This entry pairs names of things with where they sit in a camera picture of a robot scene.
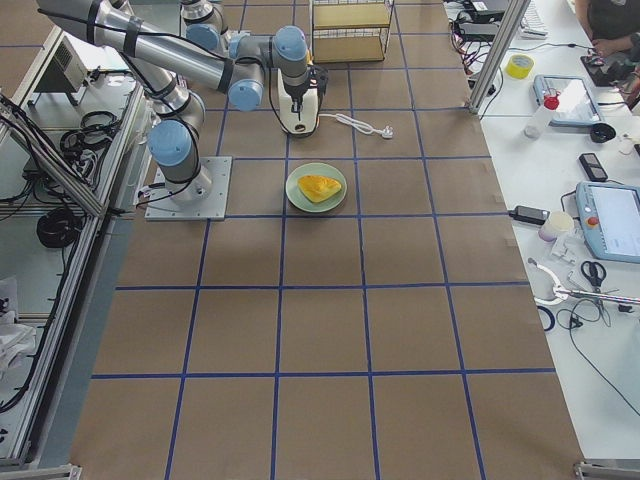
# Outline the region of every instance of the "yellow food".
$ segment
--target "yellow food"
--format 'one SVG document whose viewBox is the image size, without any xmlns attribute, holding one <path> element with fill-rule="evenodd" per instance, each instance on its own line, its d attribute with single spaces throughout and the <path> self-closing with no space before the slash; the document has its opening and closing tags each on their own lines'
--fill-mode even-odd
<svg viewBox="0 0 640 480">
<path fill-rule="evenodd" d="M 298 179 L 298 188 L 313 203 L 319 203 L 342 190 L 342 185 L 337 180 L 322 175 L 305 175 Z"/>
</svg>

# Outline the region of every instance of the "bottle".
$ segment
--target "bottle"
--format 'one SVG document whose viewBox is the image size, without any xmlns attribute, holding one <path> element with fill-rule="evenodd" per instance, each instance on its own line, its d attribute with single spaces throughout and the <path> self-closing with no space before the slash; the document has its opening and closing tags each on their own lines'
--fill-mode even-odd
<svg viewBox="0 0 640 480">
<path fill-rule="evenodd" d="M 540 137 L 544 129 L 549 125 L 549 122 L 553 119 L 553 115 L 556 113 L 559 105 L 560 100 L 558 99 L 557 92 L 553 95 L 546 94 L 542 105 L 538 107 L 536 113 L 534 113 L 527 122 L 527 126 L 524 127 L 524 134 L 534 139 Z"/>
</svg>

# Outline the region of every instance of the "keyboard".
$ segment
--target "keyboard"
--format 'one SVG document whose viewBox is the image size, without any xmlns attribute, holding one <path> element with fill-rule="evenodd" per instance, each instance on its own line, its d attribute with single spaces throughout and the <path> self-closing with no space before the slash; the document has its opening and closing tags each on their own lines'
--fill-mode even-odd
<svg viewBox="0 0 640 480">
<path fill-rule="evenodd" d="M 538 10 L 536 10 L 536 4 L 534 0 L 529 2 L 527 11 L 524 12 L 524 17 L 520 21 L 520 28 L 518 29 L 520 38 L 530 38 L 536 40 L 544 40 L 549 35 L 549 30 L 546 25 L 540 19 Z"/>
</svg>

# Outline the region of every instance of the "plate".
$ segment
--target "plate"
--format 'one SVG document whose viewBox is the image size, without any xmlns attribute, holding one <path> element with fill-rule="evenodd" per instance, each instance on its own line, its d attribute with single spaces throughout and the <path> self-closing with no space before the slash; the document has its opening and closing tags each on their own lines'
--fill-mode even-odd
<svg viewBox="0 0 640 480">
<path fill-rule="evenodd" d="M 298 187 L 298 179 L 305 175 L 322 175 L 324 177 L 333 178 L 340 182 L 342 189 L 335 195 L 327 198 L 323 202 L 313 203 Z M 285 191 L 287 192 L 287 198 L 291 203 L 304 212 L 326 212 L 332 208 L 336 208 L 340 205 L 340 202 L 344 200 L 347 195 L 347 180 L 342 175 L 342 172 L 331 165 L 326 163 L 306 163 L 299 166 L 293 172 L 289 174 L 287 182 L 285 184 Z"/>
</svg>

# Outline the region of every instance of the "person's hand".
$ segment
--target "person's hand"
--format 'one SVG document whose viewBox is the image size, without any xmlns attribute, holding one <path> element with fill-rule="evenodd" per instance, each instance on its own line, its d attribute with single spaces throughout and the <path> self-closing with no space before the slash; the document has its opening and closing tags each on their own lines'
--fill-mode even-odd
<svg viewBox="0 0 640 480">
<path fill-rule="evenodd" d="M 593 40 L 593 48 L 600 57 L 608 57 L 616 52 L 626 50 L 620 42 L 616 40 L 605 40 L 604 38 L 596 38 Z"/>
</svg>

